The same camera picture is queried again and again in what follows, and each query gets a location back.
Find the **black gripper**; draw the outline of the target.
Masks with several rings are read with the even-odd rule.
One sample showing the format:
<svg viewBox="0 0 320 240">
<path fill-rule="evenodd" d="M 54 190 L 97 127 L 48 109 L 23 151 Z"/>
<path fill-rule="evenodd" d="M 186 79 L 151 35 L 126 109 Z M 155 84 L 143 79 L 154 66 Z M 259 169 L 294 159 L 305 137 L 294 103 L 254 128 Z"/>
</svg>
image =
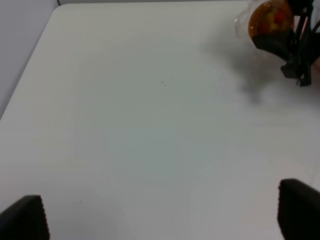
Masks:
<svg viewBox="0 0 320 240">
<path fill-rule="evenodd" d="M 257 49 L 286 61 L 281 67 L 283 75 L 306 87 L 312 84 L 311 67 L 320 57 L 320 2 L 289 0 L 288 4 L 299 17 L 295 31 L 256 35 L 252 41 Z"/>
</svg>

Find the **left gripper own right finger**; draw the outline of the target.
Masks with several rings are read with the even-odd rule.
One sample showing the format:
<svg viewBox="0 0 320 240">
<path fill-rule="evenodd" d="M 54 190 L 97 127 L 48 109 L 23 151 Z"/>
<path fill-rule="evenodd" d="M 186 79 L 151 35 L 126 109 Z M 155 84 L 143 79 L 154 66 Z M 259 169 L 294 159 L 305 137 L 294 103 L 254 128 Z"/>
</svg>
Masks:
<svg viewBox="0 0 320 240">
<path fill-rule="evenodd" d="M 285 240 L 320 238 L 320 192 L 291 178 L 279 184 L 277 221 Z"/>
</svg>

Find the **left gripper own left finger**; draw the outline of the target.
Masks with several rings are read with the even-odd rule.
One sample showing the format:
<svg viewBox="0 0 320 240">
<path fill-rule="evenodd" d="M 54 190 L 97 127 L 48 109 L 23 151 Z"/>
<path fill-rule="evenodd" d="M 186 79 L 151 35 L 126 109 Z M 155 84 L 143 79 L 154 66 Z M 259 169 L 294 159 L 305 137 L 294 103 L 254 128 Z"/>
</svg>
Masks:
<svg viewBox="0 0 320 240">
<path fill-rule="evenodd" d="M 50 230 L 39 195 L 26 195 L 0 213 L 2 240 L 49 240 Z"/>
</svg>

